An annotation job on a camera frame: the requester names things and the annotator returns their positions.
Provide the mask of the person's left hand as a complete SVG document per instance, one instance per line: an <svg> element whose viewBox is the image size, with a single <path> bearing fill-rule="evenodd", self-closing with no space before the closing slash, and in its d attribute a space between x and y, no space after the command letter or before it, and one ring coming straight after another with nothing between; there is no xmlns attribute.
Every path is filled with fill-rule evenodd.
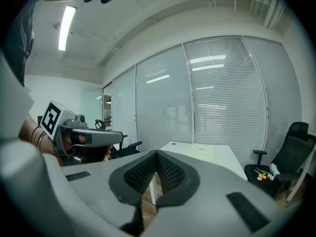
<svg viewBox="0 0 316 237"><path fill-rule="evenodd" d="M73 149L72 149L73 144L72 144L72 141L71 141L71 133L62 132L62 145L63 145L64 152L67 155L71 155L72 152L73 152Z"/></svg>

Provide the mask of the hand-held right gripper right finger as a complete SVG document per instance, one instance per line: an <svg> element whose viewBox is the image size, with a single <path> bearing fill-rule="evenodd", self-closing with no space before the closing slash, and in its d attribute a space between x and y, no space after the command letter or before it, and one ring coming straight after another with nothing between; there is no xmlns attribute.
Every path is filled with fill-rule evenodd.
<svg viewBox="0 0 316 237"><path fill-rule="evenodd" d="M274 237L277 234L282 212L261 189L220 165L178 153L168 155L192 166L200 176L200 185L183 205L160 208L145 231L147 237ZM252 232L227 198L235 192L242 193L268 224Z"/></svg>

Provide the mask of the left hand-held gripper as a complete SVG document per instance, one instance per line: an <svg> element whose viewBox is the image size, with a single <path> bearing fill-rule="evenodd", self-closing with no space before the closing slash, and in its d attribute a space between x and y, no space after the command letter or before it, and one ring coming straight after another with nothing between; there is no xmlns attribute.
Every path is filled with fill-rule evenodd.
<svg viewBox="0 0 316 237"><path fill-rule="evenodd" d="M110 158L109 145L123 141L121 132L89 129L84 115L75 114L52 100L39 127L42 129L39 136L40 152L55 156L61 166L107 161ZM64 152L62 132L71 133L71 155Z"/></svg>

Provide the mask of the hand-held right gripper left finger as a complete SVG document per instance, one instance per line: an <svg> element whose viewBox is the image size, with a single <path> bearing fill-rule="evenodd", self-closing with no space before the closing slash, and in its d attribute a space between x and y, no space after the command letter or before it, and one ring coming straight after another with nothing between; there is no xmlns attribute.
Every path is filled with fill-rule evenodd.
<svg viewBox="0 0 316 237"><path fill-rule="evenodd" d="M83 202L76 219L91 237L156 237L158 220L145 229L142 196L154 176L155 151L85 165L64 167L68 182Z"/></svg>

